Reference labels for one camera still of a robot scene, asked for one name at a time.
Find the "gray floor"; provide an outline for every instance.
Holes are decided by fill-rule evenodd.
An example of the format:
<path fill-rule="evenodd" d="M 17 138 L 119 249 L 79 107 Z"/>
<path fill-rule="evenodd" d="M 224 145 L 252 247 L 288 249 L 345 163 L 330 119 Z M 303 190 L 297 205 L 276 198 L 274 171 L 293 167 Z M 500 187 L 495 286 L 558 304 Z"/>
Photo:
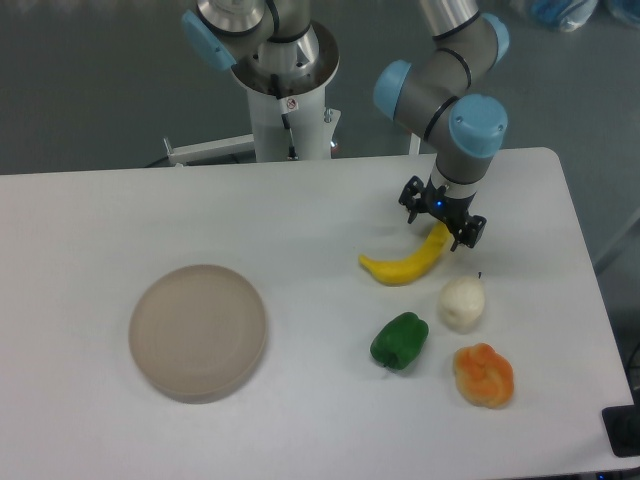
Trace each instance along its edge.
<path fill-rule="evenodd" d="M 65 1 L 79 6 L 52 7 Z M 26 12 L 17 6 L 34 3 Z M 505 21 L 512 46 L 474 91 L 507 108 L 506 148 L 558 153 L 594 256 L 640 207 L 640 30 L 601 7 L 574 33 L 547 32 L 507 1 L 479 3 Z M 185 5 L 0 2 L 0 174 L 135 168 L 164 155 L 165 135 L 180 146 L 249 133 L 243 91 L 203 65 L 183 38 Z M 341 50 L 327 90 L 329 105 L 343 112 L 339 156 L 406 153 L 407 135 L 371 97 L 389 62 L 419 63 L 433 49 L 417 0 L 314 0 L 313 7 Z M 640 341 L 639 268 L 636 242 L 599 279 L 623 358 Z"/>

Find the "robotic arm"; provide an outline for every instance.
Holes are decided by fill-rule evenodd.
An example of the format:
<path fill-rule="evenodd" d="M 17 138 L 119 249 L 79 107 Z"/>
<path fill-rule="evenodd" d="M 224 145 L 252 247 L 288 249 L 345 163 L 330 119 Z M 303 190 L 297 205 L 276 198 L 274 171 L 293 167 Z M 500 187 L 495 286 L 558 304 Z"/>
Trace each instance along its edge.
<path fill-rule="evenodd" d="M 441 220 L 459 244 L 473 248 L 486 224 L 469 206 L 502 145 L 507 114 L 491 97 L 462 96 L 509 47 L 506 27 L 481 15 L 475 0 L 421 0 L 436 51 L 419 68 L 398 60 L 374 89 L 376 106 L 437 151 L 425 186 L 413 177 L 400 195 L 409 223 L 418 213 Z"/>
<path fill-rule="evenodd" d="M 183 30 L 206 63 L 230 69 L 247 92 L 256 160 L 330 158 L 337 120 L 328 125 L 325 87 L 339 54 L 312 21 L 311 1 L 197 0 L 194 10 Z"/>

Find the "blue joint cap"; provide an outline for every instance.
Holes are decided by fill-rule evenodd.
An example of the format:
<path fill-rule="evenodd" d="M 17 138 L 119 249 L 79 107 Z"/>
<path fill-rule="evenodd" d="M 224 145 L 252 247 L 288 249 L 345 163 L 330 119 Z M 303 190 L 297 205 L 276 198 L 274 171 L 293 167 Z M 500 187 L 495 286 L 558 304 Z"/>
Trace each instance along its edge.
<path fill-rule="evenodd" d="M 491 158 L 502 146 L 508 123 L 507 112 L 500 102 L 473 94 L 458 100 L 451 109 L 449 132 L 467 155 Z"/>
<path fill-rule="evenodd" d="M 504 54 L 509 50 L 509 30 L 504 23 L 500 21 L 498 17 L 495 15 L 491 15 L 490 13 L 483 13 L 482 18 L 484 18 L 489 24 L 493 27 L 493 30 L 496 32 L 496 37 L 498 37 L 498 56 L 496 57 L 495 63 L 498 63 L 504 57 Z"/>
<path fill-rule="evenodd" d="M 191 10 L 182 15 L 182 29 L 200 58 L 216 70 L 228 70 L 236 64 L 229 50 Z"/>
<path fill-rule="evenodd" d="M 373 89 L 373 103 L 391 120 L 396 115 L 400 92 L 409 70 L 410 63 L 396 60 L 384 69 Z"/>

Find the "round plate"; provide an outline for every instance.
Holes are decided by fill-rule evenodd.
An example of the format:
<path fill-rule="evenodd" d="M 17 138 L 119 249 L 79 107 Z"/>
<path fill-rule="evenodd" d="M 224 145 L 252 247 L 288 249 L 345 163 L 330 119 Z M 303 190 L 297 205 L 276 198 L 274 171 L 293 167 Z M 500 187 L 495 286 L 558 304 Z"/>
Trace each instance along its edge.
<path fill-rule="evenodd" d="M 206 402 L 249 372 L 266 330 L 260 296 L 244 277 L 196 265 L 169 273 L 145 292 L 131 317 L 129 346 L 160 391 Z"/>

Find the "yellow banana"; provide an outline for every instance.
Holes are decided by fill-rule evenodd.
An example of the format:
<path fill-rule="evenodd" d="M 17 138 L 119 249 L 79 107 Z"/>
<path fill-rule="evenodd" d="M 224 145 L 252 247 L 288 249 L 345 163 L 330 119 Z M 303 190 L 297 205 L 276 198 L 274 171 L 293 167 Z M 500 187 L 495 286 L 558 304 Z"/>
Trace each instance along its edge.
<path fill-rule="evenodd" d="M 438 222 L 429 233 L 422 246 L 402 260 L 373 260 L 360 255 L 360 265 L 380 283 L 385 285 L 403 285 L 420 278 L 440 257 L 449 239 L 447 226 Z"/>

